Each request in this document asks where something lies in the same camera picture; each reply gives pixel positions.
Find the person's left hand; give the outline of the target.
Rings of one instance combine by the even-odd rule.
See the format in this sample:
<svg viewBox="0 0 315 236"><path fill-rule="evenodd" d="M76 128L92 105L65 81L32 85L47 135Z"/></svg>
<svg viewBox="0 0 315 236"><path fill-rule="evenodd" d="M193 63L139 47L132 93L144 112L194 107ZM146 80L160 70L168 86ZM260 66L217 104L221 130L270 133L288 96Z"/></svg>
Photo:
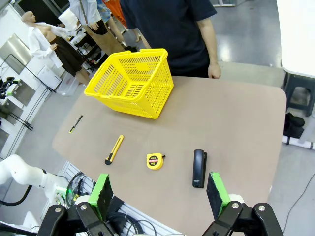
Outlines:
<svg viewBox="0 0 315 236"><path fill-rule="evenodd" d="M221 77L221 67L218 63L209 64L208 77L211 79L219 79Z"/></svg>

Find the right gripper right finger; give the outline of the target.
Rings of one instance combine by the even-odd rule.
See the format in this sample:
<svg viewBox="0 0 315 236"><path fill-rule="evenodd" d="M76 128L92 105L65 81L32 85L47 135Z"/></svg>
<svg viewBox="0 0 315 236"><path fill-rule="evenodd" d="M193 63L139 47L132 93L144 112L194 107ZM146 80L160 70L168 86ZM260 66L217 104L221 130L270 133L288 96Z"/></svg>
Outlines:
<svg viewBox="0 0 315 236"><path fill-rule="evenodd" d="M229 195L219 173L209 172L207 196L214 221L204 236L282 236L283 232L268 203L247 206L239 195Z"/></svg>

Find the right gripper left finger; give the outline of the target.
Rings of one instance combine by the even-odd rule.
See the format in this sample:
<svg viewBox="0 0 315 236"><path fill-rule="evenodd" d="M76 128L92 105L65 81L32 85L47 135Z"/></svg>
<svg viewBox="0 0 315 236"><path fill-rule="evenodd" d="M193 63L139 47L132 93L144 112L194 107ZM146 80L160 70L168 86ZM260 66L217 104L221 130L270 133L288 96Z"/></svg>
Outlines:
<svg viewBox="0 0 315 236"><path fill-rule="evenodd" d="M89 236L113 236L104 220L109 210L113 191L108 174L101 174L85 202L67 209L61 205L48 208L38 236L74 236L86 233Z"/></svg>

